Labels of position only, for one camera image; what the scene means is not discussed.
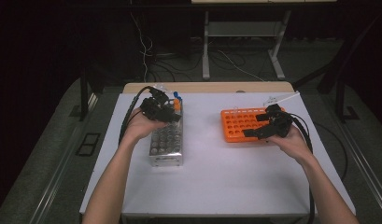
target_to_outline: person's right hand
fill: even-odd
[[[144,138],[152,131],[167,125],[167,123],[161,121],[147,119],[147,117],[142,114],[139,107],[132,112],[130,119],[124,135],[131,135],[137,140]]]
[[[274,135],[268,137],[266,140],[276,143],[281,150],[297,160],[300,164],[302,164],[303,161],[307,160],[310,156],[313,156],[304,138],[302,137],[301,132],[293,125],[290,126],[290,131],[286,137],[282,138]]]

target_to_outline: white table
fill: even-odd
[[[124,217],[291,217],[309,212],[308,183],[301,166],[269,143],[226,143],[219,112],[262,107],[269,96],[293,92],[181,93],[184,108],[184,164],[152,167],[150,136],[136,145]],[[121,94],[80,208],[113,156],[120,126],[135,93]],[[149,93],[143,93],[138,105]],[[279,103],[307,123],[314,153],[322,168],[355,213],[330,158],[318,137],[301,96]]]

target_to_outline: black cable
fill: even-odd
[[[163,65],[156,64],[156,63],[154,63],[153,65],[156,65],[156,66],[161,67],[161,68],[163,68],[164,70],[166,70],[166,72],[169,73],[169,74],[171,75],[171,77],[173,78],[173,82],[176,82],[176,78],[174,77],[174,73],[173,73],[170,69],[164,67]]]
[[[312,142],[310,140],[310,136],[309,136],[308,131],[306,132],[306,130],[304,129],[304,126],[301,124],[301,122],[297,118],[292,117],[292,120],[296,124],[296,126],[298,126],[299,130],[301,131],[302,135],[304,136],[304,140],[305,140],[307,146],[309,147],[310,151],[313,153],[313,146],[312,146]],[[314,205],[314,198],[313,198],[312,190],[310,187],[309,187],[309,203],[310,203],[310,212],[309,212],[309,219],[307,220],[307,224],[312,224],[314,221],[314,218],[315,218],[316,207]]]
[[[129,118],[129,120],[127,121],[127,124],[126,124],[126,126],[127,125],[129,125],[129,123],[130,123],[130,121],[132,121],[132,119],[137,115],[137,114],[139,114],[140,112],[142,112],[141,110],[140,111],[138,111],[137,113],[135,113],[131,118]]]
[[[134,97],[132,103],[130,104],[129,109],[127,110],[126,116],[124,117],[124,120],[121,123],[120,134],[119,134],[119,144],[120,144],[121,138],[124,136],[124,132],[127,129],[127,125],[129,124],[129,121],[130,121],[129,117],[130,117],[130,115],[132,114],[132,112],[134,110],[134,107],[135,107],[135,104],[138,101],[138,98],[140,97],[140,95],[141,95],[141,93],[143,91],[150,90],[150,88],[151,88],[150,86],[147,86],[147,87],[144,87],[143,89],[141,89],[141,91],[138,92],[138,94]]]
[[[164,63],[165,65],[170,66],[171,68],[173,68],[173,69],[175,69],[175,70],[177,70],[177,71],[180,71],[180,72],[188,72],[188,71],[191,71],[191,70],[195,69],[195,68],[197,67],[197,65],[199,65],[199,62],[202,60],[202,56],[203,56],[203,54],[200,54],[200,56],[199,56],[199,58],[198,58],[196,64],[193,65],[193,66],[190,67],[190,68],[182,68],[182,69],[181,69],[181,68],[176,68],[176,67],[174,67],[174,66],[173,66],[172,64],[170,64],[170,63],[162,62],[162,60],[160,60],[160,61],[158,61],[158,62],[156,62],[156,63]]]
[[[217,56],[215,56],[214,54],[211,54],[211,53],[217,53],[217,54],[219,54],[219,55],[222,55],[222,54],[224,54],[224,55],[230,55],[231,53],[219,52],[218,50],[210,50],[210,51],[208,52],[208,58],[210,58],[210,59],[216,59],[216,60],[218,60],[218,61],[221,61],[222,63],[229,64],[231,67],[233,67],[233,66],[240,67],[240,66],[243,66],[243,65],[246,64],[246,59],[245,59],[243,56],[238,55],[238,54],[237,54],[237,56],[241,59],[241,61],[242,61],[241,63],[237,63],[237,62],[235,62],[234,59],[231,59],[232,62],[230,62],[230,61],[228,61],[228,59],[227,59],[226,57],[224,57],[224,59],[221,59],[220,57],[217,57]],[[216,61],[214,61],[214,60],[211,60],[211,61],[212,61],[216,66],[218,66],[218,67],[220,67],[220,68],[222,68],[222,69],[226,69],[226,70],[234,70],[234,69],[236,69],[236,68],[233,68],[233,69],[231,69],[231,68],[224,68],[222,65],[219,65]]]
[[[152,71],[148,71],[149,74],[151,74],[153,76],[153,82],[156,82],[157,79],[156,79],[156,74]]]
[[[265,59],[263,60],[261,69],[260,69],[260,71],[259,71],[258,74],[257,74],[257,77],[260,77],[262,73],[267,73],[267,74],[269,74],[269,75],[274,75],[274,77],[276,76],[276,73],[272,73],[272,72],[268,72],[268,71],[262,71],[263,68],[264,68],[264,66],[265,66],[265,64],[266,64],[266,61],[267,61],[268,59],[269,59],[269,54],[267,53]]]
[[[251,42],[252,41],[252,38],[249,38],[249,37],[242,37],[240,38],[239,41],[236,40],[237,38],[235,38],[234,40],[232,41],[226,41],[226,48],[230,51],[230,52],[234,52],[236,55],[238,56],[241,56],[241,57],[245,57],[245,56],[252,56],[252,55],[256,55],[256,54],[260,54],[260,52],[256,51],[256,50],[253,50],[254,52],[253,53],[244,53],[244,52],[239,52],[239,50],[250,50],[249,47],[245,46],[246,43],[248,42]],[[229,46],[229,42],[231,43],[235,43],[235,42],[240,42],[240,44],[238,44],[237,46],[234,46],[234,47],[231,47]]]
[[[185,74],[185,73],[174,73],[174,74],[184,75],[184,76],[187,77],[191,82],[193,82],[193,79],[191,79],[191,77],[188,76],[188,75]]]
[[[233,63],[230,62],[231,64],[233,64],[233,65],[235,65],[237,67],[243,66],[243,65],[245,65],[247,63],[246,58],[243,55],[237,53],[236,51],[223,52],[222,50],[217,49],[217,52],[220,53],[220,54],[223,54],[223,56],[225,56],[226,59],[228,59],[228,57],[230,55],[232,57],[233,56],[234,57],[237,56],[242,61],[241,63],[236,63],[233,58],[231,59],[231,61],[233,61]]]
[[[231,65],[230,68],[223,67],[222,65],[220,65],[219,63],[217,63],[216,60],[220,60],[220,61],[222,61],[222,59],[218,58],[217,56],[214,56],[213,54],[208,53],[208,59],[209,59],[214,65],[216,65],[218,68],[221,68],[221,69],[223,69],[223,70],[228,70],[228,71],[236,70],[236,68],[233,66],[232,63],[228,63],[228,60],[226,60],[225,63],[230,64],[230,65]]]
[[[340,144],[342,150],[343,150],[343,153],[345,154],[345,169],[341,175],[341,180],[344,181],[345,180],[345,177],[347,175],[347,168],[348,168],[348,155],[347,155],[347,151],[346,151],[346,148],[345,148],[345,145],[342,143],[342,141],[339,139],[339,137],[333,133],[331,130],[329,130],[328,128],[324,127],[323,125],[313,121],[313,123],[316,125],[316,126],[319,126],[320,128],[324,129],[326,132],[330,133]]]
[[[291,114],[291,113],[289,113],[289,115],[291,115],[291,116],[295,116],[296,118],[300,119],[300,120],[304,123],[304,126],[306,126],[307,136],[310,136],[309,127],[307,126],[306,121],[304,121],[304,119],[302,119],[301,117],[299,117],[299,116],[296,115],[296,114]]]

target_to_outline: metal stand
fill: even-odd
[[[331,73],[327,73],[321,82],[318,85],[318,91],[320,93],[328,93],[330,89],[336,84],[336,99],[335,99],[335,113],[338,118],[345,122],[346,119],[358,119],[356,112],[352,107],[347,107],[350,115],[344,114],[344,106],[345,106],[345,76],[344,74],[346,66],[348,66],[351,57],[356,51],[357,47],[361,43],[361,41],[368,34],[371,27],[375,24],[376,20],[380,15],[376,16],[367,27],[355,38],[354,40],[345,41],[341,50],[338,52],[336,57],[330,62],[325,70],[332,70],[332,67],[335,68],[336,73],[331,71]]]
[[[301,87],[302,85],[304,85],[308,81],[313,80],[314,78],[325,74],[331,68],[331,64],[332,63],[327,63],[324,66],[320,67],[318,70],[316,70],[316,71],[310,73],[309,75],[291,83],[292,87],[295,90],[297,90],[299,87]]]
[[[286,11],[282,21],[209,21],[208,11],[205,13],[205,36],[203,53],[203,80],[210,79],[208,60],[209,36],[274,36],[276,43],[268,50],[270,60],[278,79],[284,79],[284,73],[278,62],[277,54],[287,29],[290,11]]]

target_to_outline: wire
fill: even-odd
[[[264,59],[264,61],[263,61],[263,63],[262,63],[261,69],[260,69],[260,71],[259,71],[258,74],[257,74],[258,77],[259,77],[260,74],[262,74],[262,73],[267,73],[267,74],[269,74],[269,75],[272,75],[272,74],[273,74],[272,72],[262,71],[263,68],[264,68],[264,66],[266,65],[266,61],[268,60],[268,58],[269,58],[269,54],[266,54],[266,57],[265,57],[265,59]]]
[[[130,119],[130,115],[132,114],[133,110],[134,110],[134,107],[135,107],[135,104],[137,103],[138,101],[138,98],[140,97],[141,93],[145,90],[150,90],[150,86],[147,86],[147,87],[144,87],[143,89],[141,89],[138,94],[134,97],[132,103],[130,104],[129,106],[129,109],[127,109],[127,113],[126,113],[126,116],[124,117],[124,120],[123,122],[121,123],[121,127],[120,127],[120,134],[119,134],[119,144],[120,144],[120,141],[121,141],[121,138],[124,136],[124,132],[126,132],[126,129],[127,129],[127,124],[129,123]]]
[[[154,63],[154,65],[158,66],[158,67],[161,67],[165,70],[165,72],[169,73],[171,75],[171,77],[173,78],[173,82],[176,82],[176,78],[174,77],[174,73],[172,71],[170,71],[170,69],[164,67],[163,65],[160,65],[160,64],[156,64]]]
[[[145,55],[145,56],[148,56],[148,57],[153,57],[153,54],[147,54],[147,53],[144,53],[143,51],[139,51],[141,54]]]
[[[238,37],[228,38],[225,44],[226,44],[226,48],[228,48],[232,52],[236,52],[237,53],[237,50],[230,46],[230,42],[231,43],[240,42],[240,44],[238,46],[236,46],[236,48],[237,49],[241,49],[245,45],[245,43],[247,42],[247,41],[244,41],[247,38],[241,37],[242,41],[236,41],[236,39],[238,39]]]
[[[240,66],[243,66],[246,64],[246,59],[242,55],[240,55],[238,53],[234,53],[235,51],[231,51],[229,53],[224,53],[222,50],[217,49],[217,52],[223,54],[226,57],[226,59],[228,59],[228,54],[232,54],[233,56],[237,56],[242,61],[241,63],[235,63],[233,61],[233,59],[231,59],[231,60],[229,60],[229,62],[227,62],[227,60],[222,60],[222,59],[218,58],[220,61],[222,61],[224,63],[230,64],[230,65],[234,64],[237,67],[240,67]]]
[[[174,73],[174,74],[184,75],[184,76],[187,77],[191,82],[193,82],[193,79],[191,79],[191,77],[188,76],[188,75],[185,74],[185,73]]]
[[[299,117],[297,115],[294,115],[294,116],[297,118],[300,118],[304,122],[304,120],[301,117]],[[312,142],[310,140],[310,135],[308,133],[308,129],[306,132],[306,130],[304,129],[304,126],[301,124],[301,122],[297,118],[292,117],[292,120],[296,124],[296,126],[298,126],[299,130],[301,131],[302,135],[304,136],[304,140],[305,140],[307,146],[309,147],[310,151],[313,153],[313,146],[312,146]],[[314,221],[314,218],[315,218],[316,207],[314,204],[314,198],[313,198],[312,190],[310,187],[309,187],[309,202],[310,202],[310,212],[309,212],[309,219],[307,220],[307,224],[312,224]]]
[[[146,38],[149,40],[149,42],[150,42],[150,46],[149,46],[149,48],[147,49],[147,51],[150,51],[150,50],[152,49],[152,47],[153,47],[153,41],[152,41],[152,39],[151,39],[149,36],[147,36],[147,35],[144,35],[144,37],[146,37]]]
[[[236,68],[233,67],[233,65],[230,64],[230,63],[228,63],[228,62],[225,62],[225,63],[229,64],[231,67],[224,67],[224,66],[220,65],[219,63],[217,63],[216,60],[222,61],[222,59],[216,57],[214,54],[211,54],[211,52],[208,53],[208,59],[209,59],[213,64],[215,64],[218,68],[221,68],[221,69],[224,69],[224,70],[229,70],[229,71],[236,70]]]
[[[144,73],[144,82],[147,82],[147,72],[148,72],[148,66],[147,66],[147,63],[145,61],[145,57],[147,55],[147,47],[145,46],[144,44],[144,41],[142,40],[142,33],[141,33],[141,29],[139,28],[138,26],[138,23],[137,21],[135,20],[134,16],[133,16],[133,13],[130,13],[130,15],[132,16],[132,19],[134,21],[134,24],[135,26],[137,27],[137,30],[138,30],[138,33],[139,33],[139,36],[140,36],[140,42],[141,42],[141,45],[143,46],[144,48],[144,52],[142,53],[143,54],[143,64],[144,64],[144,67],[145,67],[145,73]]]
[[[155,72],[150,71],[150,70],[149,70],[149,73],[153,76],[153,82],[156,82],[157,81],[157,78],[156,78],[157,74]]]
[[[195,68],[197,67],[197,65],[199,65],[199,63],[200,63],[200,61],[201,61],[201,59],[202,59],[202,56],[203,56],[203,54],[200,54],[200,56],[199,56],[199,58],[198,58],[196,64],[193,65],[193,66],[190,67],[190,68],[182,68],[182,69],[181,69],[181,68],[176,68],[176,67],[174,67],[172,64],[170,64],[170,63],[165,63],[165,62],[162,62],[162,61],[158,61],[158,62],[156,62],[156,63],[164,63],[165,65],[170,66],[171,68],[173,68],[173,69],[175,69],[175,70],[177,70],[177,71],[187,72],[187,71],[191,71],[191,70],[195,69]]]
[[[260,81],[264,81],[264,80],[261,79],[260,77],[257,77],[257,76],[255,76],[255,75],[252,75],[252,74],[250,74],[249,72],[246,72],[246,71],[244,71],[243,69],[239,68],[234,62],[232,62],[232,60],[231,60],[231,59],[230,59],[224,52],[222,52],[222,51],[220,51],[220,50],[218,50],[218,52],[220,52],[221,54],[223,54],[223,56],[225,56],[225,57],[229,60],[229,62],[231,62],[232,65],[233,65],[237,70],[239,70],[239,71],[241,71],[241,72],[243,72],[243,73],[246,73],[246,74],[248,74],[248,75],[250,75],[250,76],[252,76],[252,77],[255,77],[255,78],[259,79]]]
[[[300,119],[300,120],[304,123],[304,126],[306,127],[306,130],[307,130],[307,136],[310,136],[309,127],[307,126],[306,121],[304,121],[304,119],[302,119],[301,117],[299,117],[299,116],[296,115],[296,114],[291,114],[291,113],[289,113],[289,115],[291,115],[291,116],[295,116],[296,118]]]
[[[211,52],[219,52],[219,49],[222,50],[222,44],[221,45],[217,45],[217,46],[213,46],[213,47],[210,47],[210,50],[208,51],[210,53],[209,56],[211,57],[215,57],[217,60],[223,62],[223,63],[227,63],[229,65],[236,65],[236,66],[243,66],[244,64],[246,64],[246,60],[245,58],[243,57],[243,55],[239,54],[236,50],[234,49],[231,49],[229,47],[227,47],[229,49],[229,52],[227,52],[226,54],[231,54],[231,55],[235,55],[237,56],[240,60],[241,60],[241,63],[235,63],[233,60],[229,61],[228,60],[224,60],[224,59],[221,59],[221,58],[218,58],[218,57],[215,57],[213,54],[211,54]]]
[[[348,169],[348,155],[347,155],[347,151],[346,151],[346,148],[345,148],[345,145],[343,144],[343,142],[339,139],[339,137],[334,133],[332,132],[331,130],[329,130],[328,128],[324,127],[323,125],[313,121],[313,123],[316,125],[316,126],[319,126],[320,128],[322,128],[323,130],[325,130],[326,132],[330,133],[340,144],[342,150],[343,150],[343,153],[345,154],[345,169],[341,175],[341,180],[344,181],[345,178],[346,178],[346,175],[347,175],[347,169]]]
[[[157,54],[156,54],[156,57],[166,57],[166,56],[174,56],[174,55],[175,55],[176,57],[178,56],[176,53],[157,53]]]
[[[138,111],[137,113],[135,113],[131,118],[129,118],[129,121],[127,121],[127,125],[129,125],[130,121],[132,121],[132,119],[137,115],[139,114],[140,112],[142,112],[141,110]]]

